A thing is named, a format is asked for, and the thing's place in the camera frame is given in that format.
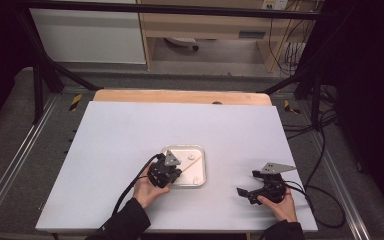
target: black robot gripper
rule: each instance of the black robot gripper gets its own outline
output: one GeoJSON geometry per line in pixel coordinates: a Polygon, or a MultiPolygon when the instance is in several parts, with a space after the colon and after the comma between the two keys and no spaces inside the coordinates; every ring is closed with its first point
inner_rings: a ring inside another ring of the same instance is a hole
{"type": "Polygon", "coordinates": [[[245,189],[236,188],[239,196],[248,198],[251,204],[261,205],[257,197],[262,195],[268,198],[274,203],[280,203],[285,198],[286,185],[283,183],[282,176],[280,173],[276,174],[264,174],[259,171],[252,171],[252,175],[255,178],[263,179],[264,186],[260,189],[248,192],[245,189]]]}
{"type": "Polygon", "coordinates": [[[180,161],[169,150],[167,155],[161,153],[157,159],[148,170],[148,178],[154,186],[164,188],[167,184],[174,183],[182,173],[182,170],[177,168],[180,161]]]}

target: hand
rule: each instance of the hand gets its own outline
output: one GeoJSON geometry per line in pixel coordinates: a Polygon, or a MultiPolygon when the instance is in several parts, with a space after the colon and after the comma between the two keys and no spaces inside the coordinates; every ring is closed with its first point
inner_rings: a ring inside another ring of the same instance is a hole
{"type": "Polygon", "coordinates": [[[260,201],[262,204],[269,207],[274,215],[276,216],[277,220],[283,221],[286,220],[288,222],[297,222],[297,215],[295,212],[295,204],[294,199],[291,195],[291,189],[286,188],[286,195],[285,198],[280,203],[274,203],[270,201],[269,199],[258,196],[258,201],[260,201]]]}
{"type": "Polygon", "coordinates": [[[136,200],[144,209],[151,205],[154,200],[157,199],[157,197],[169,192],[170,190],[169,185],[165,186],[164,188],[159,188],[152,185],[152,183],[149,181],[147,174],[151,164],[145,168],[141,174],[141,178],[136,181],[135,191],[133,192],[133,197],[136,198],[136,200]]]}

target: wire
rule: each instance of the wire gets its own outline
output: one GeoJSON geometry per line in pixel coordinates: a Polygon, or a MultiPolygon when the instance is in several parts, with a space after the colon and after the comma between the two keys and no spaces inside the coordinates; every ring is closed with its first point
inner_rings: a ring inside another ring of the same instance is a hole
{"type": "Polygon", "coordinates": [[[136,177],[133,179],[133,181],[129,184],[129,186],[127,186],[127,188],[124,190],[124,192],[121,194],[120,198],[118,199],[117,203],[115,204],[115,207],[114,207],[114,210],[112,212],[112,215],[111,216],[114,216],[117,214],[118,212],[118,209],[120,208],[120,204],[121,202],[123,202],[124,198],[126,197],[126,195],[130,192],[130,190],[132,189],[132,187],[135,186],[135,183],[136,181],[141,178],[141,174],[142,172],[145,170],[145,168],[152,162],[152,160],[154,160],[156,157],[159,157],[161,156],[161,153],[159,154],[155,154],[151,159],[148,160],[148,162],[146,162],[146,164],[142,167],[142,169],[139,171],[138,175],[136,175],[136,177]]]}
{"type": "Polygon", "coordinates": [[[296,1],[297,1],[297,0],[292,1],[291,4],[289,4],[289,6],[287,6],[287,7],[285,8],[285,10],[288,10],[290,7],[292,7],[292,5],[294,5],[294,3],[295,3],[296,1]]]}
{"type": "Polygon", "coordinates": [[[320,57],[318,56],[319,53],[324,49],[326,48],[326,46],[328,44],[330,44],[331,41],[333,41],[334,37],[339,33],[339,31],[341,30],[341,28],[344,26],[345,22],[348,20],[348,18],[350,17],[351,13],[353,12],[353,10],[356,8],[357,6],[357,3],[358,3],[358,0],[354,0],[354,3],[352,4],[352,6],[350,7],[350,10],[348,11],[347,15],[343,18],[343,21],[339,24],[339,26],[333,31],[333,33],[329,36],[328,39],[326,39],[324,41],[324,43],[319,47],[319,49],[317,49],[317,51],[302,65],[302,67],[300,69],[304,69],[305,67],[308,67],[308,65],[310,64],[310,62],[312,61],[315,61],[315,58],[316,57],[320,57]]]}
{"type": "Polygon", "coordinates": [[[345,217],[346,214],[345,214],[344,207],[338,201],[338,199],[336,199],[332,194],[326,192],[325,190],[323,190],[321,188],[318,188],[318,187],[315,187],[315,186],[312,186],[312,185],[307,185],[307,188],[315,189],[315,190],[320,191],[320,192],[324,193],[325,195],[329,196],[333,201],[335,201],[335,203],[338,205],[339,209],[341,210],[342,218],[341,218],[341,222],[338,223],[338,224],[335,224],[335,225],[327,224],[327,223],[321,221],[320,219],[318,219],[317,217],[314,217],[314,219],[316,219],[316,222],[320,223],[321,225],[323,225],[325,227],[329,227],[329,228],[340,228],[340,227],[342,227],[345,224],[345,221],[346,221],[346,217],[345,217]]]}
{"type": "Polygon", "coordinates": [[[332,122],[336,121],[336,119],[337,119],[336,113],[334,113],[334,114],[332,114],[330,116],[325,117],[328,113],[330,113],[332,111],[334,111],[334,109],[329,109],[329,110],[325,111],[323,114],[321,114],[320,120],[319,120],[319,122],[317,124],[305,125],[305,126],[283,125],[283,127],[293,128],[293,129],[285,129],[285,132],[288,132],[288,131],[290,131],[290,132],[298,132],[298,134],[290,136],[290,137],[288,137],[288,139],[291,139],[293,137],[296,137],[296,136],[299,136],[299,135],[304,134],[306,132],[309,132],[311,130],[314,130],[315,127],[318,126],[319,129],[320,129],[320,132],[321,132],[321,135],[322,135],[322,141],[323,141],[323,143],[322,143],[322,150],[321,150],[320,156],[317,159],[316,165],[313,168],[312,172],[310,173],[310,176],[308,177],[306,183],[304,184],[304,188],[302,188],[299,184],[297,184],[295,182],[285,181],[285,183],[290,182],[290,183],[293,183],[293,184],[295,184],[295,185],[297,185],[299,187],[299,189],[297,189],[295,187],[287,185],[289,188],[294,189],[294,190],[302,193],[305,196],[305,199],[307,200],[307,202],[308,202],[308,204],[309,204],[313,214],[315,213],[315,208],[313,206],[313,203],[311,202],[310,197],[306,194],[308,189],[314,189],[314,190],[320,191],[323,194],[325,194],[326,196],[330,197],[333,201],[335,201],[335,203],[338,205],[338,207],[339,207],[339,209],[341,211],[341,215],[342,215],[340,223],[338,223],[338,224],[328,224],[326,222],[321,221],[316,216],[314,216],[314,218],[315,218],[317,223],[319,223],[320,225],[323,225],[325,227],[340,228],[346,222],[346,214],[345,214],[345,210],[344,210],[342,204],[332,194],[328,193],[327,191],[325,191],[325,190],[323,190],[321,188],[318,188],[318,187],[315,187],[315,186],[312,186],[312,185],[309,184],[311,179],[313,178],[316,170],[318,169],[318,167],[319,167],[319,165],[321,163],[321,160],[323,159],[324,151],[325,151],[325,148],[326,148],[326,138],[325,138],[323,127],[331,124],[332,122]]]}
{"type": "Polygon", "coordinates": [[[287,51],[285,52],[285,63],[289,63],[289,74],[290,76],[292,76],[292,73],[291,73],[291,65],[294,65],[295,66],[295,69],[294,71],[296,70],[296,66],[298,64],[298,61],[299,59],[301,58],[301,49],[305,46],[304,42],[305,40],[307,39],[307,36],[308,36],[308,33],[309,33],[309,29],[312,28],[312,26],[314,25],[314,21],[304,21],[304,20],[301,20],[299,21],[293,28],[292,30],[289,32],[288,36],[286,37],[286,41],[290,38],[290,36],[292,35],[292,33],[295,31],[295,29],[302,23],[302,27],[303,27],[303,39],[302,39],[302,43],[292,43],[293,47],[291,48],[290,45],[291,43],[288,44],[288,48],[287,48],[287,51]]]}
{"type": "Polygon", "coordinates": [[[306,183],[304,184],[304,189],[307,190],[307,186],[309,185],[311,179],[313,178],[314,174],[316,173],[316,170],[317,168],[319,167],[320,163],[322,162],[322,159],[323,159],[323,156],[324,156],[324,151],[325,151],[325,148],[326,148],[326,137],[325,137],[325,134],[324,134],[324,131],[323,131],[323,117],[325,114],[329,113],[330,111],[333,111],[333,109],[330,109],[326,112],[324,112],[321,117],[320,117],[320,133],[322,135],[322,150],[320,152],[320,157],[317,159],[317,162],[316,162],[316,165],[315,167],[313,168],[313,171],[311,172],[310,176],[308,177],[306,183]]]}
{"type": "Polygon", "coordinates": [[[271,55],[272,55],[273,58],[274,58],[274,61],[276,62],[277,66],[279,67],[279,70],[281,71],[281,73],[283,73],[283,74],[285,74],[285,75],[288,75],[287,72],[284,72],[284,71],[287,71],[287,69],[282,68],[282,66],[280,65],[279,61],[277,60],[277,58],[276,58],[276,56],[274,55],[273,50],[272,50],[272,48],[271,48],[271,34],[272,34],[272,29],[273,29],[273,18],[270,19],[269,50],[270,50],[271,55]]]}

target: black metal pole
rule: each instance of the black metal pole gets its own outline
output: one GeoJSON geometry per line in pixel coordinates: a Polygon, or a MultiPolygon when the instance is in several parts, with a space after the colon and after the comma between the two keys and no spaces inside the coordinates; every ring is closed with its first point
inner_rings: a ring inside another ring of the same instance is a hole
{"type": "Polygon", "coordinates": [[[320,130],[322,124],[319,123],[319,106],[320,106],[320,87],[321,87],[321,78],[319,74],[315,74],[313,83],[313,96],[311,103],[311,123],[317,131],[320,130]]]}
{"type": "Polygon", "coordinates": [[[36,60],[36,64],[40,64],[40,67],[41,67],[40,71],[41,71],[42,77],[48,84],[49,90],[51,92],[61,92],[64,89],[64,85],[61,83],[55,71],[49,68],[47,64],[47,59],[45,57],[46,56],[45,49],[43,48],[42,43],[38,39],[38,36],[36,36],[30,23],[27,21],[25,17],[25,9],[13,8],[12,13],[14,14],[14,17],[17,19],[19,26],[21,27],[21,29],[23,29],[24,33],[26,34],[27,38],[30,41],[32,48],[34,49],[35,54],[33,57],[36,60]]]}
{"type": "Polygon", "coordinates": [[[273,94],[275,93],[276,91],[278,91],[279,89],[282,89],[286,86],[288,86],[289,84],[291,83],[294,83],[294,82],[299,82],[301,80],[301,78],[303,76],[305,76],[307,74],[307,72],[305,71],[300,71],[298,72],[297,74],[293,75],[293,76],[290,76],[289,78],[267,88],[266,90],[262,90],[262,91],[257,91],[256,93],[265,93],[267,95],[270,95],[270,94],[273,94]]]}
{"type": "Polygon", "coordinates": [[[68,69],[64,68],[63,66],[59,65],[58,63],[56,63],[54,60],[52,60],[50,57],[46,56],[48,62],[50,65],[52,65],[55,70],[57,70],[58,72],[60,72],[61,74],[67,76],[68,78],[70,78],[71,80],[73,80],[74,82],[82,85],[83,87],[87,88],[88,90],[100,90],[100,89],[103,89],[103,87],[98,87],[86,80],[84,80],[83,78],[77,76],[76,74],[70,72],[68,69]]]}
{"type": "Polygon", "coordinates": [[[96,3],[74,1],[49,0],[17,0],[19,5],[27,8],[59,9],[98,12],[134,12],[134,13],[160,13],[160,14],[187,14],[208,16],[231,16],[250,18],[273,19],[303,19],[303,20],[330,20],[337,18],[336,14],[318,12],[295,12],[264,9],[198,7],[177,5],[128,4],[128,3],[96,3]]]}
{"type": "Polygon", "coordinates": [[[51,233],[52,237],[54,237],[54,240],[59,240],[58,233],[51,233]]]}

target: metal rail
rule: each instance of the metal rail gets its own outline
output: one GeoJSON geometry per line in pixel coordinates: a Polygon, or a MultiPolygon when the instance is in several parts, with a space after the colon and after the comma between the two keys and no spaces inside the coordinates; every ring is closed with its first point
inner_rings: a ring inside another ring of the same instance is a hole
{"type": "Polygon", "coordinates": [[[54,108],[54,105],[59,98],[59,94],[53,94],[46,103],[45,111],[42,118],[38,121],[37,124],[33,125],[9,164],[7,170],[0,180],[0,205],[2,204],[5,196],[7,195],[9,189],[11,188],[12,183],[14,182],[15,177],[23,166],[24,161],[30,153],[36,139],[38,138],[40,132],[42,131],[46,121],[48,120],[51,112],[54,108]]]}
{"type": "MultiPolygon", "coordinates": [[[[307,121],[308,124],[311,124],[310,120],[310,108],[308,104],[298,102],[300,109],[307,121]]],[[[321,151],[322,149],[322,136],[321,133],[312,131],[313,138],[317,143],[317,147],[321,151]]],[[[335,163],[330,156],[329,150],[325,148],[323,156],[323,165],[326,168],[326,174],[329,177],[329,180],[332,184],[333,190],[335,191],[338,200],[342,203],[344,207],[345,214],[348,220],[350,229],[356,240],[369,240],[370,235],[366,229],[366,225],[360,217],[360,213],[357,210],[357,207],[354,204],[354,201],[348,192],[346,184],[342,180],[341,174],[335,166],[335,163]]]]}

